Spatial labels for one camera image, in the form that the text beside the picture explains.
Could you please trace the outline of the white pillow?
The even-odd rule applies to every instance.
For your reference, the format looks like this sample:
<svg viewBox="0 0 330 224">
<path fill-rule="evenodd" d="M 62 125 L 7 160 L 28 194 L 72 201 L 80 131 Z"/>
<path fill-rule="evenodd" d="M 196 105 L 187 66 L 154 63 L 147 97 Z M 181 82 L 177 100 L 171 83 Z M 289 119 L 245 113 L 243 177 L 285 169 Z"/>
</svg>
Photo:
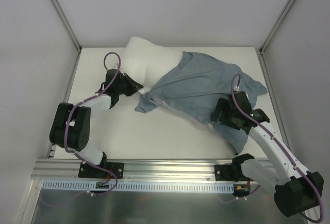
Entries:
<svg viewBox="0 0 330 224">
<path fill-rule="evenodd" d="M 175 68 L 183 57 L 183 51 L 158 46 L 150 41 L 131 37 L 121 53 L 121 72 L 143 85 L 139 90 L 145 94 L 170 70 Z"/>
</svg>

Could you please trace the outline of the blue-grey pillowcase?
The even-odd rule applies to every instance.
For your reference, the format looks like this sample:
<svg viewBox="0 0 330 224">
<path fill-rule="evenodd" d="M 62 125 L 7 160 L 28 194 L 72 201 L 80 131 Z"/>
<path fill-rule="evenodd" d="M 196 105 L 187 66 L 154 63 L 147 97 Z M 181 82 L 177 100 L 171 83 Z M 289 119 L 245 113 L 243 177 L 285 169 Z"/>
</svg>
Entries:
<svg viewBox="0 0 330 224">
<path fill-rule="evenodd" d="M 159 106 L 166 107 L 180 116 L 211 127 L 232 145 L 236 153 L 241 153 L 248 135 L 243 130 L 211 120 L 219 98 L 226 99 L 231 93 L 231 80 L 235 74 L 241 76 L 240 90 L 247 93 L 252 107 L 256 106 L 258 96 L 268 92 L 261 82 L 235 64 L 207 54 L 185 51 L 179 64 L 141 95 L 135 110 L 147 113 Z"/>
</svg>

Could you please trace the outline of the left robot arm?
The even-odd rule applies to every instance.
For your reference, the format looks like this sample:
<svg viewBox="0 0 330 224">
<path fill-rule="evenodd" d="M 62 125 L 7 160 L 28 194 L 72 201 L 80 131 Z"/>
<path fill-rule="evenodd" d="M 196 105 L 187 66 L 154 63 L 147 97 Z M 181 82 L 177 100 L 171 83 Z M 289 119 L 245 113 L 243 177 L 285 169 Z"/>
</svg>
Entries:
<svg viewBox="0 0 330 224">
<path fill-rule="evenodd" d="M 106 155 L 89 142 L 91 118 L 113 108 L 120 95 L 132 96 L 143 85 L 119 70 L 107 70 L 105 81 L 92 97 L 77 104 L 58 105 L 49 133 L 52 144 L 65 149 L 84 162 L 91 163 L 90 172 L 97 178 L 107 174 Z"/>
</svg>

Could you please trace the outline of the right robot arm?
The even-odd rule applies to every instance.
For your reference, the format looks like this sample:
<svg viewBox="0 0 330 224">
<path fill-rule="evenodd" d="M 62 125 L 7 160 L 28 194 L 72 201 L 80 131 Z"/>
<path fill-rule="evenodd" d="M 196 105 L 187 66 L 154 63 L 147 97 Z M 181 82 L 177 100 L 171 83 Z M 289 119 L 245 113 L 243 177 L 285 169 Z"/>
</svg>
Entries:
<svg viewBox="0 0 330 224">
<path fill-rule="evenodd" d="M 236 92 L 227 99 L 218 100 L 212 120 L 243 130 L 259 145 L 274 168 L 266 168 L 255 157 L 246 153 L 234 157 L 229 165 L 215 165 L 217 181 L 226 179 L 238 182 L 251 179 L 273 196 L 283 215 L 303 215 L 305 211 L 318 206 L 319 219 L 308 220 L 316 223 L 323 221 L 323 177 L 319 172 L 312 173 L 299 162 L 284 142 L 277 138 L 263 110 L 253 110 L 244 93 Z"/>
</svg>

